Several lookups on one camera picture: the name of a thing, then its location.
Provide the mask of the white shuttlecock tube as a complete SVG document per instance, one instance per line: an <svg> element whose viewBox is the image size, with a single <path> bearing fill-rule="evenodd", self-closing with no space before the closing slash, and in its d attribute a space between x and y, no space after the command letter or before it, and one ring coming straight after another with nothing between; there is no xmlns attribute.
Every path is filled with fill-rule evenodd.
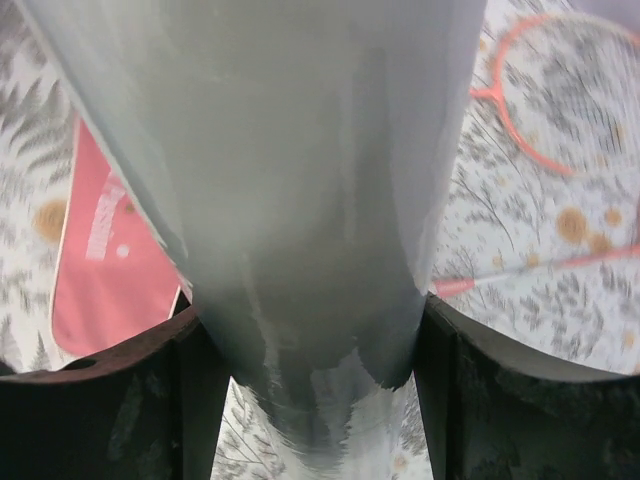
<svg viewBox="0 0 640 480"><path fill-rule="evenodd" d="M295 479L386 479L486 5L22 1Z"/></svg>

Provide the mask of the pink racket cover bag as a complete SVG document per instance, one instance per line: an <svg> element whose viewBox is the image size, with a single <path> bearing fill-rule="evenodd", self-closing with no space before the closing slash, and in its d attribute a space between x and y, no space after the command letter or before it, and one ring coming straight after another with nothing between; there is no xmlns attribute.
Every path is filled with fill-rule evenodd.
<svg viewBox="0 0 640 480"><path fill-rule="evenodd" d="M85 357L190 305L179 276L81 119L50 304L54 341Z"/></svg>

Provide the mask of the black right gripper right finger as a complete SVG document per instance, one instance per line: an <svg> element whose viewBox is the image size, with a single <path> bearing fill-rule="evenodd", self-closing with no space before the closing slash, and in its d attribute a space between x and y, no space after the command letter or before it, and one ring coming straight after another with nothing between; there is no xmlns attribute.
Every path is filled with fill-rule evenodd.
<svg viewBox="0 0 640 480"><path fill-rule="evenodd" d="M639 378L547 355L429 295L414 353L436 479L636 479Z"/></svg>

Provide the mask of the pink white racket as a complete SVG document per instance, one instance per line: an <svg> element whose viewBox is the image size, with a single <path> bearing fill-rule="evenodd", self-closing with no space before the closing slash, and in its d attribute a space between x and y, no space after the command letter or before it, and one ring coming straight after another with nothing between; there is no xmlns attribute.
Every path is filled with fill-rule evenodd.
<svg viewBox="0 0 640 480"><path fill-rule="evenodd" d="M537 265L535 267L521 267L484 275L476 278L453 278L453 279L437 279L433 280L429 286L429 290L441 298L449 298L461 293L467 292L474 287L491 284L499 281L509 280L531 274L539 274L543 271L555 272L563 269L580 267L595 262L610 259L625 258L639 255L639 245L631 245L621 248L609 250L604 253L591 254L587 256L574 257L565 260L555 260Z"/></svg>

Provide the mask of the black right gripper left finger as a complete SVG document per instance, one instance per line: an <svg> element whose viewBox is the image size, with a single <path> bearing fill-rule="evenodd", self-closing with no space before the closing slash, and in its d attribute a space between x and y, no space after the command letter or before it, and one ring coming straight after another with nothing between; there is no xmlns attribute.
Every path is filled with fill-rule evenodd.
<svg viewBox="0 0 640 480"><path fill-rule="evenodd" d="M207 479L230 374L193 308L57 371L1 366L4 479Z"/></svg>

